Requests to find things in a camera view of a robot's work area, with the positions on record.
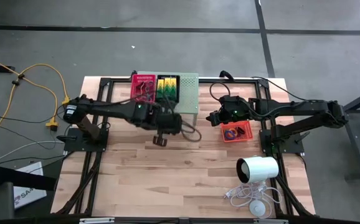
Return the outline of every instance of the wooden table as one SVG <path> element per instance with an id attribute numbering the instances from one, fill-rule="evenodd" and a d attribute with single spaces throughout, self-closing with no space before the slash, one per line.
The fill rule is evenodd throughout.
<path id="1" fill-rule="evenodd" d="M 95 99 L 100 78 L 85 77 L 81 93 Z M 282 78 L 273 78 L 271 81 L 286 88 Z M 199 88 L 197 129 L 202 133 L 201 142 L 188 142 L 178 134 L 168 138 L 166 147 L 159 147 L 152 143 L 155 131 L 145 131 L 116 118 L 108 120 L 111 124 L 110 137 L 100 166 L 93 216 L 254 217 L 248 207 L 232 207 L 229 199 L 223 196 L 240 184 L 235 171 L 237 159 L 263 156 L 258 136 L 261 125 L 257 121 L 250 122 L 253 131 L 253 139 L 250 141 L 224 143 L 220 126 L 212 127 L 205 120 L 220 105 L 210 96 L 209 85 L 200 84 Z M 256 97 L 253 85 L 230 84 L 229 87 L 232 95 L 245 99 Z M 274 100 L 289 101 L 287 93 L 271 84 L 270 92 Z M 214 94 L 220 97 L 227 91 L 217 85 Z M 115 84 L 112 101 L 129 97 L 129 83 Z M 293 117 L 277 118 L 277 124 L 292 122 Z M 78 187 L 84 157 L 84 152 L 75 152 L 64 161 L 52 212 L 59 210 Z M 284 154 L 283 157 L 289 187 L 307 210 L 314 213 L 301 159 L 293 154 Z M 83 208 L 86 207 L 87 199 L 88 189 Z"/>

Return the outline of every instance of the red plastic basket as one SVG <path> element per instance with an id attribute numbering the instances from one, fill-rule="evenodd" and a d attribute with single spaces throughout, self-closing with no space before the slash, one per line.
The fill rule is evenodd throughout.
<path id="1" fill-rule="evenodd" d="M 155 102 L 156 75 L 133 75 L 131 77 L 130 97 L 136 101 Z"/>
<path id="2" fill-rule="evenodd" d="M 237 127 L 242 128 L 245 131 L 245 134 L 238 134 L 235 139 L 227 139 L 225 137 L 225 131 L 230 131 L 230 129 L 237 129 Z M 249 121 L 239 121 L 236 123 L 221 124 L 221 128 L 224 142 L 248 141 L 253 139 L 252 128 L 250 127 Z"/>

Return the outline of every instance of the black wire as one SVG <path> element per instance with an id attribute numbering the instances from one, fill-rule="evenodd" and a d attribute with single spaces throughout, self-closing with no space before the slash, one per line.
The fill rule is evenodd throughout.
<path id="1" fill-rule="evenodd" d="M 172 107 L 172 104 L 171 104 L 169 98 L 168 98 L 163 92 L 162 92 L 162 94 L 163 94 L 163 97 L 164 97 L 164 99 L 166 100 L 166 103 L 168 104 L 168 106 L 169 106 L 169 108 L 170 108 L 170 110 L 172 111 L 172 114 L 173 114 L 173 116 L 174 116 L 174 108 Z M 188 131 L 188 130 L 184 130 L 183 128 L 181 128 L 180 132 L 181 132 L 181 134 L 182 134 L 182 136 L 183 136 L 184 139 L 186 139 L 187 141 L 190 141 L 190 142 L 199 142 L 199 141 L 202 139 L 202 134 L 201 134 L 201 132 L 200 132 L 198 129 L 196 129 L 195 127 L 193 127 L 191 124 L 189 124 L 189 123 L 187 123 L 187 122 L 185 122 L 185 121 L 182 121 L 182 125 L 185 125 L 186 127 L 192 129 L 192 131 Z M 191 138 L 189 138 L 188 136 L 185 135 L 185 133 L 190 133 L 190 134 L 192 134 L 192 133 L 195 133 L 195 132 L 197 132 L 198 135 L 199 135 L 198 139 L 191 139 Z"/>
<path id="2" fill-rule="evenodd" d="M 37 141 L 35 141 L 35 140 L 33 140 L 33 139 L 30 139 L 30 138 L 28 138 L 28 137 L 26 137 L 26 136 L 23 136 L 23 135 L 15 132 L 15 131 L 12 131 L 12 130 L 10 130 L 10 129 L 8 129 L 8 128 L 2 127 L 2 126 L 0 126 L 0 128 L 3 128 L 3 129 L 5 129 L 5 130 L 7 130 L 7 131 L 9 131 L 9 132 L 11 132 L 11 133 L 14 133 L 14 134 L 16 134 L 16 135 L 18 135 L 18 136 L 21 136 L 21 137 L 23 137 L 23 138 L 26 138 L 26 139 L 28 139 L 28 140 L 30 140 L 30 141 L 32 141 L 32 142 L 40 145 L 40 146 L 43 147 L 44 149 L 50 150 L 50 149 L 53 149 L 53 148 L 55 147 L 55 144 L 54 144 L 54 147 L 52 147 L 52 148 L 45 147 L 45 146 L 41 145 L 40 143 L 38 143 Z"/>
<path id="3" fill-rule="evenodd" d="M 33 173 L 33 172 L 35 172 L 35 171 L 37 171 L 37 170 L 39 170 L 39 169 L 41 169 L 41 168 L 48 167 L 49 165 L 54 164 L 54 163 L 56 163 L 56 162 L 58 162 L 58 161 L 61 161 L 62 159 L 65 159 L 65 158 L 66 158 L 66 157 L 57 159 L 57 160 L 55 160 L 54 162 L 51 162 L 51 163 L 49 163 L 49 164 L 46 164 L 46 165 L 44 165 L 44 166 L 42 166 L 42 167 L 39 167 L 39 168 L 37 168 L 37 169 L 34 169 L 34 170 L 30 171 L 28 174 Z"/>
<path id="4" fill-rule="evenodd" d="M 70 125 L 68 125 L 68 127 L 65 129 L 65 131 L 64 131 L 64 135 L 67 135 L 67 131 L 68 131 L 68 129 L 70 128 L 72 126 L 72 124 L 70 124 Z"/>
<path id="5" fill-rule="evenodd" d="M 306 161 L 305 158 L 303 158 L 303 156 L 300 153 L 295 153 L 298 157 L 300 157 L 300 159 L 302 159 L 303 164 L 305 165 L 305 170 L 307 171 L 307 166 L 306 166 Z"/>
<path id="6" fill-rule="evenodd" d="M 62 108 L 62 109 L 64 109 L 64 110 L 63 110 L 62 112 L 59 112 L 59 113 L 58 113 L 58 110 L 59 110 L 60 108 Z M 55 113 L 57 114 L 57 117 L 60 118 L 61 120 L 64 120 L 64 119 L 61 118 L 58 114 L 61 114 L 61 113 L 63 113 L 63 112 L 65 112 L 65 108 L 64 108 L 63 105 L 60 105 L 60 106 L 57 108 L 57 111 L 55 112 Z"/>
<path id="7" fill-rule="evenodd" d="M 51 138 L 52 138 L 53 141 L 54 141 L 54 145 L 53 145 L 53 147 L 51 147 L 50 149 L 53 149 L 53 148 L 55 148 L 55 146 L 57 145 L 57 141 L 55 140 L 55 137 L 54 137 L 53 132 L 51 131 L 51 129 L 50 129 L 50 135 L 51 135 Z"/>
<path id="8" fill-rule="evenodd" d="M 97 126 L 101 125 L 101 124 L 108 124 L 109 127 L 105 128 L 106 130 L 108 130 L 111 127 L 111 123 L 109 122 L 101 122 L 100 124 L 98 124 Z"/>
<path id="9" fill-rule="evenodd" d="M 212 83 L 211 86 L 209 87 L 209 93 L 211 94 L 211 97 L 212 97 L 213 99 L 215 99 L 215 100 L 217 100 L 217 101 L 220 101 L 220 100 L 217 99 L 217 98 L 213 95 L 213 93 L 212 93 L 212 86 L 214 86 L 215 84 L 221 84 L 221 85 L 225 86 L 226 89 L 229 91 L 229 95 L 230 95 L 230 89 L 229 89 L 229 87 L 228 87 L 225 83 L 215 82 L 215 83 Z M 253 113 L 255 116 L 258 116 L 258 117 L 261 117 L 261 118 L 267 118 L 267 117 L 269 117 L 271 114 L 273 114 L 274 112 L 276 112 L 276 111 L 278 111 L 278 110 L 280 110 L 280 109 L 284 109 L 284 108 L 296 108 L 296 107 L 302 105 L 303 103 L 306 103 L 306 102 L 309 102 L 309 101 L 322 101 L 322 100 L 303 100 L 302 102 L 296 103 L 296 104 L 294 104 L 294 105 L 280 106 L 280 107 L 278 107 L 278 108 L 274 108 L 274 109 L 272 109 L 271 111 L 269 111 L 268 113 L 265 113 L 265 114 L 258 114 L 255 110 L 253 110 L 253 109 L 250 107 L 250 105 L 249 105 L 248 103 L 246 103 L 245 106 L 246 106 L 246 107 L 250 110 L 250 112 Z"/>
<path id="10" fill-rule="evenodd" d="M 224 84 L 224 83 L 222 83 L 222 82 L 214 82 L 214 83 L 212 83 L 211 86 L 209 87 L 209 93 L 211 94 L 211 97 L 212 97 L 213 99 L 215 99 L 215 100 L 217 100 L 217 101 L 220 101 L 220 100 L 219 100 L 218 98 L 216 98 L 216 97 L 213 95 L 213 93 L 212 93 L 212 87 L 213 87 L 215 84 L 221 84 L 221 85 L 223 85 L 223 86 L 227 89 L 227 91 L 229 92 L 229 96 L 231 95 L 230 88 L 229 88 L 226 84 Z"/>
<path id="11" fill-rule="evenodd" d="M 31 124 L 40 124 L 40 123 L 43 123 L 43 122 L 46 122 L 48 120 L 50 120 L 51 118 L 53 118 L 54 116 L 51 116 L 43 121 L 26 121 L 26 120 L 23 120 L 23 119 L 16 119 L 16 118 L 3 118 L 2 116 L 0 116 L 1 119 L 7 119 L 7 120 L 11 120 L 11 121 L 20 121 L 20 122 L 25 122 L 25 123 L 31 123 Z"/>
<path id="12" fill-rule="evenodd" d="M 64 155 L 62 155 L 62 156 L 53 156 L 53 157 L 48 157 L 48 158 L 22 157 L 22 158 L 10 159 L 10 160 L 7 160 L 7 161 L 2 161 L 2 162 L 0 162 L 0 164 L 6 163 L 6 162 L 17 161 L 17 160 L 23 160 L 23 159 L 40 159 L 40 160 L 47 160 L 47 159 L 55 159 L 55 158 L 58 158 L 58 157 L 64 157 Z"/>
<path id="13" fill-rule="evenodd" d="M 188 136 L 186 136 L 184 134 L 184 133 L 190 133 L 190 132 L 184 131 L 184 129 L 182 128 L 181 129 L 181 134 L 182 134 L 184 139 L 186 139 L 187 141 L 190 141 L 190 142 L 199 142 L 202 139 L 202 133 L 198 129 L 193 127 L 191 124 L 189 124 L 189 123 L 187 123 L 185 121 L 182 121 L 182 125 L 185 125 L 186 127 L 191 128 L 193 130 L 192 133 L 197 132 L 198 136 L 199 136 L 198 139 L 191 139 L 191 138 L 189 138 Z"/>
<path id="14" fill-rule="evenodd" d="M 131 101 L 131 100 L 134 100 L 134 99 L 137 99 L 141 96 L 144 96 L 144 95 L 147 95 L 148 93 L 154 93 L 155 90 L 151 90 L 151 91 L 147 91 L 145 93 L 142 93 L 140 95 L 137 95 L 137 96 L 134 96 L 132 98 L 129 98 L 127 100 L 122 100 L 122 101 L 118 101 L 118 102 L 113 102 L 113 103 L 107 103 L 107 104 L 104 104 L 104 105 L 95 105 L 95 106 L 112 106 L 112 105 L 117 105 L 117 104 L 121 104 L 121 103 L 126 103 L 127 101 Z"/>
<path id="15" fill-rule="evenodd" d="M 264 77 L 251 77 L 251 78 L 261 78 L 261 79 L 266 80 L 266 81 L 270 82 L 271 84 L 279 87 L 279 88 L 282 89 L 283 91 L 287 92 L 289 95 L 291 95 L 291 96 L 293 96 L 293 97 L 295 97 L 295 98 L 297 98 L 297 99 L 299 99 L 299 100 L 306 100 L 306 99 L 303 99 L 303 98 L 301 98 L 301 97 L 299 97 L 299 96 L 294 95 L 293 93 L 290 93 L 288 90 L 286 90 L 286 89 L 278 86 L 277 84 L 275 84 L 274 82 L 270 81 L 270 80 L 267 79 L 267 78 L 264 78 Z"/>

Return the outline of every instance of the white cylindrical camera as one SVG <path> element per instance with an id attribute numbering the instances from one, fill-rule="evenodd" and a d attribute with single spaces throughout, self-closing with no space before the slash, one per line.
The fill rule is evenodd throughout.
<path id="1" fill-rule="evenodd" d="M 245 184 L 263 181 L 278 175 L 278 164 L 272 157 L 240 158 L 237 161 L 237 174 Z"/>

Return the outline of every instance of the white cable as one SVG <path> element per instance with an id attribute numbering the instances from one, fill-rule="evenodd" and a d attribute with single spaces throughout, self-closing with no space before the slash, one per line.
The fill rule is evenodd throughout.
<path id="1" fill-rule="evenodd" d="M 274 200 L 274 198 L 272 198 L 271 196 L 266 194 L 265 193 L 266 190 L 277 191 L 279 201 Z M 244 203 L 241 203 L 239 205 L 236 205 L 233 203 L 233 199 L 236 197 L 247 199 L 247 201 Z M 259 217 L 259 218 L 268 218 L 270 215 L 272 215 L 272 205 L 270 204 L 270 202 L 267 199 L 270 199 L 274 203 L 281 203 L 281 201 L 282 201 L 281 193 L 273 187 L 267 187 L 266 183 L 264 181 L 250 183 L 250 184 L 241 184 L 238 187 L 234 187 L 233 189 L 231 189 L 227 193 L 225 193 L 224 198 L 229 198 L 231 205 L 234 207 L 246 206 L 252 200 L 263 200 L 270 207 L 270 213 L 266 217 Z"/>
<path id="2" fill-rule="evenodd" d="M 57 144 L 63 144 L 63 142 L 60 142 L 60 141 L 40 141 L 40 142 L 32 142 L 32 143 L 26 144 L 25 146 L 18 147 L 17 149 L 15 149 L 15 150 L 13 150 L 13 151 L 5 154 L 4 156 L 1 156 L 0 159 L 6 157 L 6 156 L 8 156 L 8 155 L 10 155 L 10 154 L 13 153 L 13 152 L 16 152 L 16 151 L 18 151 L 18 150 L 20 150 L 20 149 L 23 149 L 23 148 L 25 148 L 25 147 L 33 146 L 33 145 L 35 145 L 35 144 L 42 144 L 42 143 L 57 143 Z"/>

